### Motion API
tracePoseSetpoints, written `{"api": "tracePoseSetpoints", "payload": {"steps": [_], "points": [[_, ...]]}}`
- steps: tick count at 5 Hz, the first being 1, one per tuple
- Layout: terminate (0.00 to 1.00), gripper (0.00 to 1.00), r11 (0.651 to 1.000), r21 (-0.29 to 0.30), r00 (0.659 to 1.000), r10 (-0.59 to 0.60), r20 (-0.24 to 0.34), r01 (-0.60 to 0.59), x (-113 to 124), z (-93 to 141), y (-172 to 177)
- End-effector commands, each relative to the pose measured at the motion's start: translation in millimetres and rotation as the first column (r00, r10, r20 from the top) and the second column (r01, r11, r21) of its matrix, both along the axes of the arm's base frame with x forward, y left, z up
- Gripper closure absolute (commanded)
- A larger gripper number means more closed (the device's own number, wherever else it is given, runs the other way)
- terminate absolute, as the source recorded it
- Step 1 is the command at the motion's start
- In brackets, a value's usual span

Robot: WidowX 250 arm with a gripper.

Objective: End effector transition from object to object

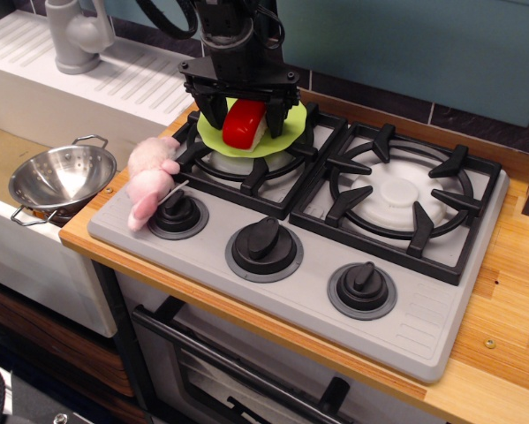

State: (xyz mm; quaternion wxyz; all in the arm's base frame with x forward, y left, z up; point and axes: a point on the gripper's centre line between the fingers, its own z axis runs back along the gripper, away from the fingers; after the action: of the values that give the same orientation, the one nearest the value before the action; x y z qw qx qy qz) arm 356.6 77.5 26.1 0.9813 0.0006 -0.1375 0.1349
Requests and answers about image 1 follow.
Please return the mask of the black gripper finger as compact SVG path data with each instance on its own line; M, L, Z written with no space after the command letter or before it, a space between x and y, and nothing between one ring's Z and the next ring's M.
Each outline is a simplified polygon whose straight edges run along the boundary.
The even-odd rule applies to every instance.
M271 99L266 103L265 118L271 138L282 135L286 117L287 110L282 99Z
M210 125L217 130L222 130L228 114L226 98L219 94L196 94L194 99Z

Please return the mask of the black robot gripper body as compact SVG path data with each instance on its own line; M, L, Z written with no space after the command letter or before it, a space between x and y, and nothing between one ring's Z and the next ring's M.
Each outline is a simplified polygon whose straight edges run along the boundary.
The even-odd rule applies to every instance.
M186 91L200 105L227 98L299 103L299 76L268 56L250 26L233 36L201 35L206 55L184 61Z

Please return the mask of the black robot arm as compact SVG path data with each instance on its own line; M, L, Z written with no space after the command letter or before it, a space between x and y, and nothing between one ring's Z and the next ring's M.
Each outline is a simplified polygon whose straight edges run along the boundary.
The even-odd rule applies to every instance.
M279 137L289 110L299 104L299 75L271 57L259 33L258 16L277 16L258 1L195 1L193 6L207 55L179 66L186 91L219 130L229 98L263 102L270 135Z

